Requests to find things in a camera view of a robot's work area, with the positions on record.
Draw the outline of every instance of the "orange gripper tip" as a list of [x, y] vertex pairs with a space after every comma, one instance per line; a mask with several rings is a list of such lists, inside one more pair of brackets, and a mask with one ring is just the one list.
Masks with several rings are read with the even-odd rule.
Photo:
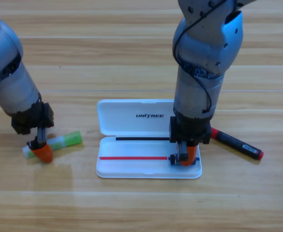
[[196, 150], [198, 146], [188, 146], [188, 160], [187, 161], [181, 161], [182, 166], [190, 166], [195, 160], [196, 157]]
[[53, 161], [53, 151], [47, 143], [40, 149], [32, 150], [37, 158], [44, 161], [45, 163], [51, 163]]

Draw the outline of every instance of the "black line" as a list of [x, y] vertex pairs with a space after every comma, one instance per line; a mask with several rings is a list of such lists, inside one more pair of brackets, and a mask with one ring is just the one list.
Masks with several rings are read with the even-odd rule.
[[145, 141], [147, 140], [154, 140], [154, 141], [168, 140], [169, 141], [170, 138], [169, 137], [116, 137], [116, 140], [135, 140], [135, 141], [137, 140], [145, 140]]

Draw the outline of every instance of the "marker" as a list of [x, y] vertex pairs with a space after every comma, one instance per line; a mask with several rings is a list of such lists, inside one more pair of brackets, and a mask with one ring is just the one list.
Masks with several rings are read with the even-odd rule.
[[228, 134], [223, 133], [222, 131], [219, 131], [215, 128], [211, 128], [212, 131], [212, 138], [232, 147], [233, 149], [255, 159], [255, 160], [261, 160], [264, 156], [264, 152], [260, 149], [251, 146], [250, 144], [247, 144], [239, 139], [236, 139]]

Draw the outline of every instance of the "wood grain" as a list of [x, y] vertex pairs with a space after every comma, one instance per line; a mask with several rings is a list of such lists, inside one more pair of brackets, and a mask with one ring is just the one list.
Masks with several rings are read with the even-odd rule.
[[97, 102], [174, 97], [177, 1], [0, 0], [0, 18], [54, 110], [49, 136], [83, 137], [52, 164], [26, 160], [34, 134], [16, 135], [0, 108], [0, 232], [283, 232], [283, 0], [243, 9], [243, 44], [212, 119], [265, 156], [211, 141], [193, 181], [96, 175]]

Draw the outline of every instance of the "white case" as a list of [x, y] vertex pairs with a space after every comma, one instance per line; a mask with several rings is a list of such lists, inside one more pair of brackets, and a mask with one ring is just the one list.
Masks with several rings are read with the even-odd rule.
[[105, 137], [99, 146], [97, 174], [103, 178], [195, 179], [201, 176], [199, 147], [195, 165], [171, 165], [169, 160], [102, 160], [103, 157], [169, 157], [177, 144], [169, 141], [116, 140], [116, 137], [169, 137], [173, 100], [101, 100], [99, 126]]

